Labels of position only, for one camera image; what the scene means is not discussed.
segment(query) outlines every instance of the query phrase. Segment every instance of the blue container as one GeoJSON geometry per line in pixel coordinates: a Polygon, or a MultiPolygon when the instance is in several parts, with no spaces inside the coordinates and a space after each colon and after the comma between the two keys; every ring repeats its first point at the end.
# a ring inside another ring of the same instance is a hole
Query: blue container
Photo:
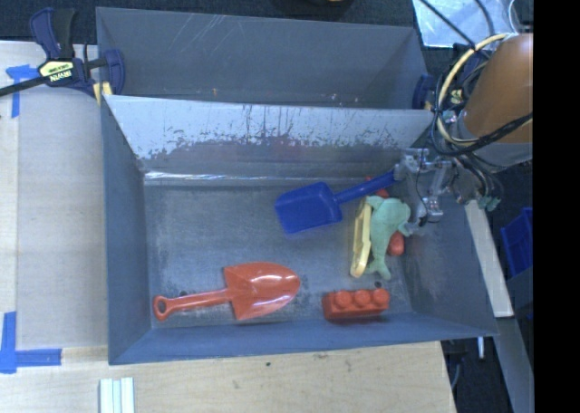
{"type": "Polygon", "coordinates": [[[532,208],[524,207],[519,216],[501,228],[510,277],[522,273],[534,262],[532,226],[532,208]]]}

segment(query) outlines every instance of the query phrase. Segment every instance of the red lego brick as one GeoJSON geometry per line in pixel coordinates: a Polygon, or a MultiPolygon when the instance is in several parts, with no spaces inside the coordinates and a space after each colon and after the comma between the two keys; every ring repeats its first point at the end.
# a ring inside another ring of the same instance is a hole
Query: red lego brick
{"type": "Polygon", "coordinates": [[[378,315],[389,308],[391,295],[386,289],[337,291],[323,297],[324,318],[335,320],[378,315]]]}

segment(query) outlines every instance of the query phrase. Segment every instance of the green plush toy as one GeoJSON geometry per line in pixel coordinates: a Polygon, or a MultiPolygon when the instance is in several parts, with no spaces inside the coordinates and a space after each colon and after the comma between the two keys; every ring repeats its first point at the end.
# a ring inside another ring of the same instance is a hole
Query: green plush toy
{"type": "Polygon", "coordinates": [[[372,262],[367,265],[365,273],[378,273],[387,281],[391,272],[385,263],[385,255],[391,236],[397,230],[403,235],[411,233],[405,226],[411,217],[411,208],[397,198],[368,196],[366,203],[372,207],[371,215],[371,250],[372,262]]]}

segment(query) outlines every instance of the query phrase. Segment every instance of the blue clamp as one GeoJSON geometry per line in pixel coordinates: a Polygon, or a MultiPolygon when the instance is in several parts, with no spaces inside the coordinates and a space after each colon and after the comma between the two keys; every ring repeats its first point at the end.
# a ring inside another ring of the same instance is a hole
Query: blue clamp
{"type": "Polygon", "coordinates": [[[61,365],[62,349],[16,350],[16,312],[4,314],[2,345],[0,345],[0,373],[13,374],[18,368],[61,365]]]}
{"type": "Polygon", "coordinates": [[[71,42],[71,24],[74,10],[55,11],[45,7],[34,14],[30,20],[30,30],[34,41],[43,48],[46,60],[37,68],[37,76],[23,82],[15,82],[0,89],[0,97],[23,91],[40,84],[51,87],[66,87],[82,91],[96,98],[91,70],[108,68],[108,81],[115,94],[121,94],[125,84],[125,67],[120,51],[107,50],[103,56],[93,61],[84,61],[74,56],[71,42]]]}

